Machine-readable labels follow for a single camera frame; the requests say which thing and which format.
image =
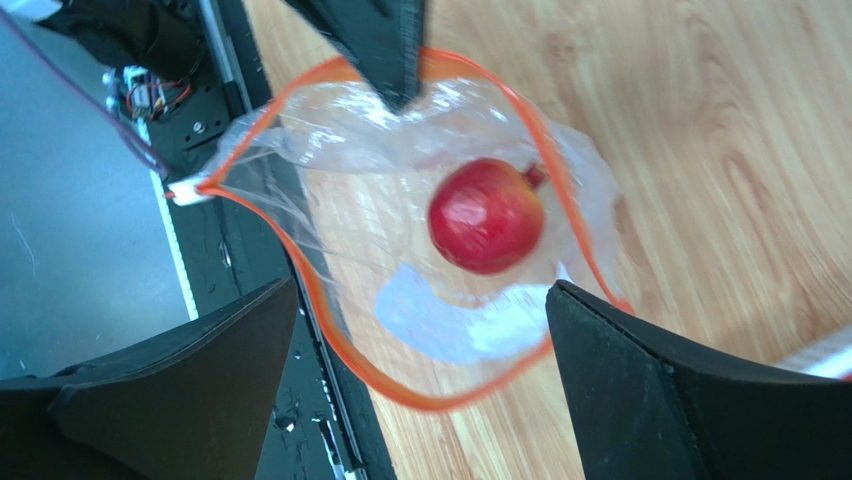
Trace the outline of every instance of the wood grain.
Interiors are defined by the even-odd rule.
[[[273,90],[334,55],[244,4]],[[847,323],[852,2],[432,0],[428,25],[595,140],[641,317],[761,362]],[[373,398],[400,479],[583,477],[552,359],[452,414]]]

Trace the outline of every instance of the white strip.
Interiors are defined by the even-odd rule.
[[[147,73],[147,70],[141,67],[127,67],[124,69],[124,83],[126,85],[130,85],[130,80]],[[139,132],[139,136],[148,143],[151,144],[151,138],[148,136],[148,126],[145,124],[145,121],[142,119],[138,119],[136,122],[136,129]],[[163,226],[166,229],[166,237],[169,240],[169,247],[172,251],[172,260],[174,260],[175,270],[178,274],[178,282],[180,283],[180,289],[183,292],[183,300],[186,303],[186,312],[189,314],[189,320],[196,320],[198,318],[198,307],[195,304],[195,297],[192,294],[192,288],[189,285],[189,277],[186,274],[186,264],[183,262],[183,254],[180,251],[180,244],[177,241],[177,234],[175,234],[175,225],[172,222],[172,214],[169,213],[169,204],[165,197],[165,191],[163,189],[163,182],[160,179],[160,176],[151,171],[151,183],[154,185],[154,196],[157,198],[157,206],[160,209],[160,216],[163,217]]]
[[[186,274],[186,264],[183,263],[183,255],[180,252],[180,244],[178,243],[177,235],[175,234],[172,215],[169,213],[169,205],[166,202],[163,183],[160,180],[160,176],[153,171],[151,172],[151,181],[154,183],[154,195],[157,197],[157,205],[160,207],[160,215],[162,215],[163,225],[166,227],[166,237],[169,239],[169,246],[172,250],[172,259],[175,262],[178,281],[180,282],[181,291],[183,291],[183,299],[186,302],[186,311],[189,313],[189,320],[192,321],[198,318],[198,308],[195,305],[195,297],[192,295],[192,288],[189,286],[189,277]]]

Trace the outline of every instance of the clear plastic bag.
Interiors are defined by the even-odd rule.
[[[618,188],[590,139],[458,55],[424,50],[422,76],[422,94],[396,116],[342,58],[316,67],[234,122],[199,192],[270,223],[328,343],[362,380],[444,410],[550,351],[544,302],[557,279],[629,306],[613,287]],[[463,166],[454,188],[479,182],[476,215],[512,212],[495,227],[507,251],[520,237],[534,244],[508,266],[471,267],[476,258],[460,258],[478,237],[435,220],[461,208],[436,204]],[[542,183],[524,172],[545,172]],[[467,250],[449,254],[441,238],[453,246],[459,234]],[[495,238],[481,238],[482,251],[501,246]]]

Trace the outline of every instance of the purple cable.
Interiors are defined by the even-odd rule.
[[[163,162],[157,153],[151,148],[150,145],[145,143],[141,138],[139,138],[133,130],[130,129],[127,125],[125,125],[121,120],[114,117],[110,112],[106,109],[101,108],[101,105],[92,97],[90,97],[79,85],[74,83],[73,80],[68,78],[65,73],[56,66],[53,61],[51,61],[41,49],[30,40],[29,37],[15,24],[12,20],[11,15],[6,12],[5,9],[0,7],[0,20],[9,28],[12,34],[24,44],[24,46],[44,65],[49,71],[51,71],[60,82],[65,84],[71,91],[77,94],[84,102],[86,102],[92,109],[98,112],[98,115],[101,116],[104,120],[106,120],[110,125],[115,127],[118,136],[121,138],[122,142],[127,146],[127,148],[136,156],[139,161],[150,168],[151,170],[157,172],[160,175],[160,178],[166,178],[169,174],[169,167]]]

